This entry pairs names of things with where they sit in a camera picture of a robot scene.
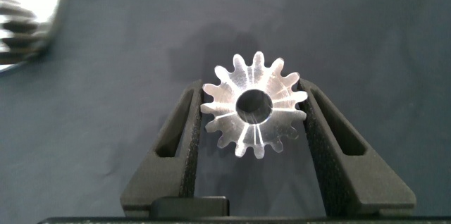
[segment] blurred metal object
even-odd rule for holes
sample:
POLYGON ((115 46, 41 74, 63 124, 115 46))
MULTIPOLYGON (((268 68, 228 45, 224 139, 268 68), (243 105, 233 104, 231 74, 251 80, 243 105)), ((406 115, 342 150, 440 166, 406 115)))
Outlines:
POLYGON ((45 49, 67 0, 0 0, 0 73, 45 49))
POLYGON ((282 77, 283 59, 276 59, 267 68, 260 51, 255 53, 251 66, 247 66, 238 54, 233 57, 233 65, 235 71, 232 73, 216 66, 215 73, 221 84, 203 87, 214 98, 213 102, 201 105, 202 113, 215 115, 206 125, 206 131, 222 131, 218 147, 235 142, 238 157, 244 156, 246 149, 252 147, 255 156, 263 158, 267 144, 280 153, 283 150, 280 137, 297 138, 291 123, 306 118, 306 114, 295 106, 307 99, 307 93, 291 89, 299 82, 299 73, 282 77))

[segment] metal gear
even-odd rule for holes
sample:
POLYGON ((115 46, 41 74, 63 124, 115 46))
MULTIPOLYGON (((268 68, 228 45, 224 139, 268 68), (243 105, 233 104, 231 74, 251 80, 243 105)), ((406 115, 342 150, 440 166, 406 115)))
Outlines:
POLYGON ((207 132, 222 131, 218 147, 235 142, 235 155, 242 157, 252 147, 256 158, 264 157, 264 147, 269 144, 274 151, 283 150, 280 138, 296 139, 298 134, 291 124, 305 120, 306 113, 295 108, 296 103, 307 99, 307 93, 294 92, 291 87, 299 81, 299 73, 282 77, 283 59, 277 58, 270 68, 264 66, 264 55, 258 51, 251 66, 241 55, 233 56, 235 71, 224 67, 214 68, 221 80, 219 86, 205 84, 203 90, 214 98, 201 105, 202 113, 215 118, 205 128, 207 132))

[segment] gear tooth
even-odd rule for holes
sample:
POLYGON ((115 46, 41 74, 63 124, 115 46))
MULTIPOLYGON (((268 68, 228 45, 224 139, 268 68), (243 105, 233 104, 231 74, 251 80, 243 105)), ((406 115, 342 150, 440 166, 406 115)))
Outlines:
POLYGON ((204 90, 204 92, 206 92, 207 94, 211 95, 211 96, 215 96, 219 93, 220 88, 219 86, 213 85, 213 84, 204 84, 204 86, 202 87, 202 89, 204 90))
POLYGON ((297 91, 292 93, 293 99, 296 101, 296 103, 299 103, 301 101, 307 100, 307 92, 305 91, 297 91))
POLYGON ((265 156, 265 148, 262 145, 255 145, 254 148, 254 155, 257 159, 262 159, 265 156))
POLYGON ((256 52, 254 55, 254 60, 253 60, 252 65, 264 67, 265 66, 264 64, 265 64, 265 57, 264 57, 263 53, 261 51, 256 52))
POLYGON ((287 77, 283 78, 283 82, 286 86, 293 86, 300 78, 299 73, 290 73, 287 77))
POLYGON ((226 82, 229 79, 229 71, 222 66, 216 66, 214 72, 221 82, 226 82))
POLYGON ((215 132, 215 131, 219 130, 217 120, 213 119, 213 121, 211 121, 210 123, 207 123, 205 125, 205 130, 207 132, 215 132))
POLYGON ((243 57, 239 54, 235 54, 233 56, 233 67, 235 67, 236 70, 247 70, 247 65, 243 57))
POLYGON ((214 108, 213 103, 202 104, 200 106, 200 112, 205 113, 205 114, 214 114, 215 108, 214 108))
POLYGON ((287 130, 287 137, 289 137, 290 139, 297 139, 297 137, 299 136, 296 129, 294 129, 293 127, 289 127, 287 130))
POLYGON ((293 112, 295 113, 295 120, 305 120, 307 117, 307 114, 304 111, 295 109, 293 112))
POLYGON ((243 157, 246 154, 247 147, 242 144, 237 144, 237 147, 235 148, 235 155, 237 157, 243 157))
POLYGON ((271 147, 274 149, 276 153, 280 153, 283 151, 283 144, 280 139, 278 139, 276 142, 271 143, 271 147))
POLYGON ((218 139, 218 147, 220 149, 223 149, 224 147, 228 146, 232 140, 230 140, 229 137, 225 137, 224 134, 218 139))
POLYGON ((280 73, 282 72, 283 69, 283 58, 277 58, 273 64, 271 65, 271 70, 273 71, 274 74, 276 74, 277 76, 280 76, 280 73))

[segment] black holder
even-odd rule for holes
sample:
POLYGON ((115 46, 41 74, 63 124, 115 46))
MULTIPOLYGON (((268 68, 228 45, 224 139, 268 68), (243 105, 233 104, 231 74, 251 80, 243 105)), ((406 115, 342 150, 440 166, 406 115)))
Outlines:
POLYGON ((193 197, 202 119, 199 109, 204 99, 202 81, 198 80, 182 93, 154 146, 122 193, 121 205, 127 218, 50 218, 44 222, 443 223, 451 220, 409 217, 416 203, 413 191, 316 85, 301 79, 297 88, 309 95, 299 107, 307 113, 304 126, 328 218, 232 217, 225 197, 193 197))

